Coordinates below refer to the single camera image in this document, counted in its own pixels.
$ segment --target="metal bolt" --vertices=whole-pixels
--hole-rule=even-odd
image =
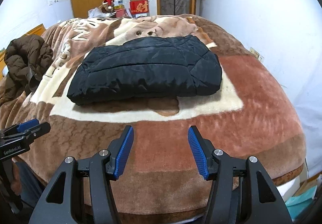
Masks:
[[[71,163],[73,161],[73,157],[67,157],[65,158],[66,163]]]
[[[102,149],[99,154],[103,157],[106,156],[108,154],[108,150],[107,149]]]
[[[221,155],[223,155],[223,151],[222,151],[221,149],[216,149],[216,150],[214,151],[214,153],[215,153],[217,156],[221,156]]]
[[[258,161],[257,157],[254,157],[254,156],[250,156],[249,160],[253,163],[256,163]]]

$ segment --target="blue textured pad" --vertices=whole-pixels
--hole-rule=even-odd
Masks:
[[[25,130],[27,129],[30,129],[32,127],[35,127],[39,125],[39,121],[38,119],[32,119],[32,120],[29,120],[29,121],[26,121],[24,123],[21,123],[18,127],[17,127],[17,131],[18,132],[24,132]]]
[[[125,165],[132,148],[133,140],[134,140],[134,130],[131,127],[125,137],[125,140],[122,144],[120,152],[116,158],[116,165],[115,165],[115,171],[114,171],[114,177],[116,179],[119,179],[119,177],[124,172]]]
[[[188,130],[188,141],[194,160],[197,164],[199,174],[202,175],[204,179],[207,179],[209,177],[207,160],[192,128],[189,128]]]

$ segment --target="brown plush blanket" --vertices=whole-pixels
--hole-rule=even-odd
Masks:
[[[216,94],[82,107],[66,97],[73,74],[93,47],[189,34],[219,57],[223,80]],[[132,151],[124,174],[112,182],[125,223],[174,222],[205,207],[211,183],[198,174],[190,151],[191,125],[231,156],[258,157],[276,185],[301,172],[305,139],[294,108],[265,67],[219,26],[193,15],[72,19],[49,28],[43,38],[54,51],[54,63],[34,94],[23,93],[0,107],[0,128],[32,118],[51,124],[51,132],[20,156],[45,182],[66,156],[92,156],[128,124],[135,131]],[[85,201],[90,204],[88,186]]]

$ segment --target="jacket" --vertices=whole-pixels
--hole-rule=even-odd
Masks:
[[[38,35],[29,35],[11,41],[6,49],[4,62],[9,73],[3,97],[12,100],[17,92],[28,95],[36,91],[42,76],[52,64],[53,51]]]
[[[212,95],[221,80],[217,55],[197,37],[144,37],[94,48],[78,67],[67,97],[83,105],[131,97]]]

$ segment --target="red box with gold character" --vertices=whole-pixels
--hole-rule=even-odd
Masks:
[[[148,0],[130,1],[130,10],[131,10],[131,14],[148,13],[149,1]]]

